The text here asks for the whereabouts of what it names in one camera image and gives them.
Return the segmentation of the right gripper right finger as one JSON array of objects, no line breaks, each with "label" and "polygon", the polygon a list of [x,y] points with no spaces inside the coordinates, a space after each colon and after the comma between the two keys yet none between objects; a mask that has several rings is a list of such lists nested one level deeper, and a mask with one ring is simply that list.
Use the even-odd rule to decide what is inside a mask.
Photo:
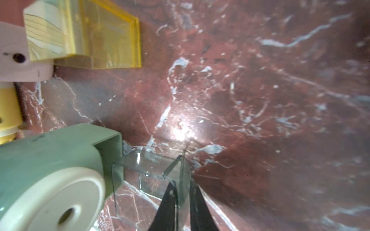
[{"label": "right gripper right finger", "polygon": [[219,231],[206,205],[198,184],[190,181],[190,226],[191,231]]}]

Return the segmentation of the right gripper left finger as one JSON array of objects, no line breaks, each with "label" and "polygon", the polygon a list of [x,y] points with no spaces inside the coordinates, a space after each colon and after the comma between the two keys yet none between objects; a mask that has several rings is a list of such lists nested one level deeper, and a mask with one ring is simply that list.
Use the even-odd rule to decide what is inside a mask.
[{"label": "right gripper left finger", "polygon": [[177,201],[178,193],[176,184],[169,182],[160,207],[148,231],[175,231],[177,229]]}]

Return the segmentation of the dark transparent tray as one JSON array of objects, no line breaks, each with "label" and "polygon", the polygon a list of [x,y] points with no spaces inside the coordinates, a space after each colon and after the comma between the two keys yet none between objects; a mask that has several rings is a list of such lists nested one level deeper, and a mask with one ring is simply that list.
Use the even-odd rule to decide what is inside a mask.
[{"label": "dark transparent tray", "polygon": [[111,168],[117,218],[137,231],[148,231],[169,182],[177,187],[177,229],[183,230],[190,210],[190,167],[177,158],[147,151],[132,151]]}]

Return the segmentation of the green pencil sharpener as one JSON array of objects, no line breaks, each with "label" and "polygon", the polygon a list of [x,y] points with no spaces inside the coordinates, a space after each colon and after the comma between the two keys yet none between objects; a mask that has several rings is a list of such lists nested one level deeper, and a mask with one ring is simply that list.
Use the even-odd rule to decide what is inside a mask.
[{"label": "green pencil sharpener", "polygon": [[120,132],[85,123],[2,144],[1,230],[90,230],[122,155]]}]

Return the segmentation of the yellow pencil sharpener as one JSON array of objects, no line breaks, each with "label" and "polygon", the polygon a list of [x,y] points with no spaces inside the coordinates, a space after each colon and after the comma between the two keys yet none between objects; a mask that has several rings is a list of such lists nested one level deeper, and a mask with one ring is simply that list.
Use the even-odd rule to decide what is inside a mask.
[{"label": "yellow pencil sharpener", "polygon": [[13,82],[1,82],[1,144],[16,138],[23,123],[21,109]]}]

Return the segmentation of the yellow transparent tray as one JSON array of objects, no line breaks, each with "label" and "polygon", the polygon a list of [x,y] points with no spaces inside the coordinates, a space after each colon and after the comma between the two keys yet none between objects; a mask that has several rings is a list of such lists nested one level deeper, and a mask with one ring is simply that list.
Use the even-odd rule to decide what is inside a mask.
[{"label": "yellow transparent tray", "polygon": [[139,19],[111,1],[35,1],[23,17],[32,61],[84,69],[142,65]]}]

